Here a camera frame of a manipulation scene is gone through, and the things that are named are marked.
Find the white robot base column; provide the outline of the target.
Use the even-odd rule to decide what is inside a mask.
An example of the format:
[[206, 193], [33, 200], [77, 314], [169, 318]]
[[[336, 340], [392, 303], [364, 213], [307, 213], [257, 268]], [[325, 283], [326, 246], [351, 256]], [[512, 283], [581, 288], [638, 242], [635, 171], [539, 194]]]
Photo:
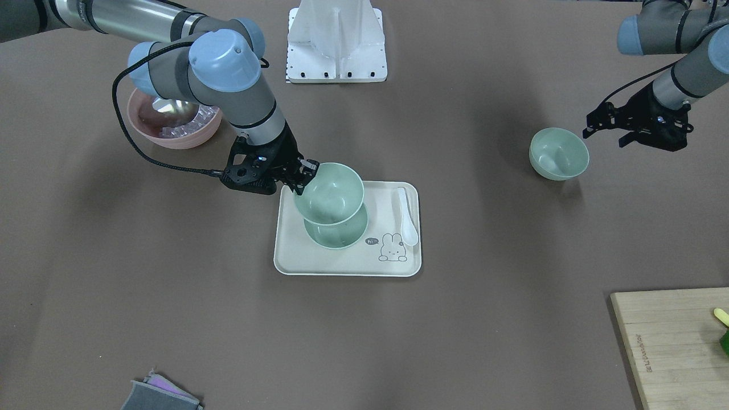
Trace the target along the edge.
[[370, 1], [302, 1], [288, 14], [286, 80], [379, 83], [388, 77], [383, 14]]

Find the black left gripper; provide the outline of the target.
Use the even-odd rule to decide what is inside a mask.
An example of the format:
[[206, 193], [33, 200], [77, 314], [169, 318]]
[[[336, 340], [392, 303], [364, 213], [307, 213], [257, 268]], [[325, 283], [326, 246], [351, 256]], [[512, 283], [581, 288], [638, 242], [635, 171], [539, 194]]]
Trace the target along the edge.
[[689, 101], [680, 101], [677, 109], [659, 102], [653, 85], [647, 85], [620, 108], [628, 133], [619, 138], [623, 148], [632, 142], [659, 150], [678, 151], [687, 147], [687, 135], [694, 130], [689, 123]]

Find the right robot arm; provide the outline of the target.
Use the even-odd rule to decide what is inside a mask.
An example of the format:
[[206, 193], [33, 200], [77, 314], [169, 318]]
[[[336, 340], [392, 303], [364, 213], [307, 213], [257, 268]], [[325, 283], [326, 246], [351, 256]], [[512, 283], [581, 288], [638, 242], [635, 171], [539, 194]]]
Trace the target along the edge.
[[297, 148], [262, 71], [265, 37], [247, 18], [219, 20], [169, 1], [3, 1], [2, 41], [61, 28], [136, 41], [113, 81], [129, 77], [149, 96], [215, 106], [236, 137], [222, 170], [175, 166], [233, 190], [272, 195], [279, 183], [302, 194], [320, 164]]

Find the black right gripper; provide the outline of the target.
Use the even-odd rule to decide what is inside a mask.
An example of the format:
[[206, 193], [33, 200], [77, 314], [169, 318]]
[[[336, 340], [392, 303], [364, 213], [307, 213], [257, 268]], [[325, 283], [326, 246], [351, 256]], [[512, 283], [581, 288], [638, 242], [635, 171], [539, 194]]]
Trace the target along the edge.
[[289, 125], [272, 143], [275, 149], [268, 168], [255, 181], [255, 194], [275, 194], [276, 183], [281, 182], [294, 194], [303, 194], [305, 187], [317, 176], [320, 162], [305, 159], [299, 152], [295, 137]]

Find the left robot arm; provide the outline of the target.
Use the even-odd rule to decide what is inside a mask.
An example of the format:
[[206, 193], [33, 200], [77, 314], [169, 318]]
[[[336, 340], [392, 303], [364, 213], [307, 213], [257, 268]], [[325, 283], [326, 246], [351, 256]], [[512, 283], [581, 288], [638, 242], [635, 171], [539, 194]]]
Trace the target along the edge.
[[689, 111], [727, 84], [727, 7], [692, 9], [690, 1], [645, 1], [622, 21], [617, 34], [624, 55], [679, 55], [679, 60], [621, 107], [627, 135], [659, 150], [687, 146], [694, 130]]

